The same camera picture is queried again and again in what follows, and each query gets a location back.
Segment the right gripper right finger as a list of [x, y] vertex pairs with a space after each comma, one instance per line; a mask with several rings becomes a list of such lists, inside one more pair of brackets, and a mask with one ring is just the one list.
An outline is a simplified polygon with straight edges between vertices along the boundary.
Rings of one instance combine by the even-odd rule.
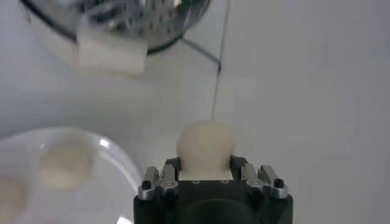
[[234, 180], [244, 181], [248, 194], [268, 192], [270, 197], [277, 200], [288, 198], [288, 187], [269, 165], [256, 169], [244, 157], [230, 157], [230, 171]]

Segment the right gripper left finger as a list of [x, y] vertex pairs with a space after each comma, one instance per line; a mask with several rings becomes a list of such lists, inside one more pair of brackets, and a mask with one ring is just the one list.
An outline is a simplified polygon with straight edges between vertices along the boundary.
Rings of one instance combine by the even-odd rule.
[[139, 200], [153, 200], [158, 194], [162, 197], [175, 197], [179, 191], [180, 158], [167, 159], [162, 170], [155, 166], [146, 169], [138, 187]]

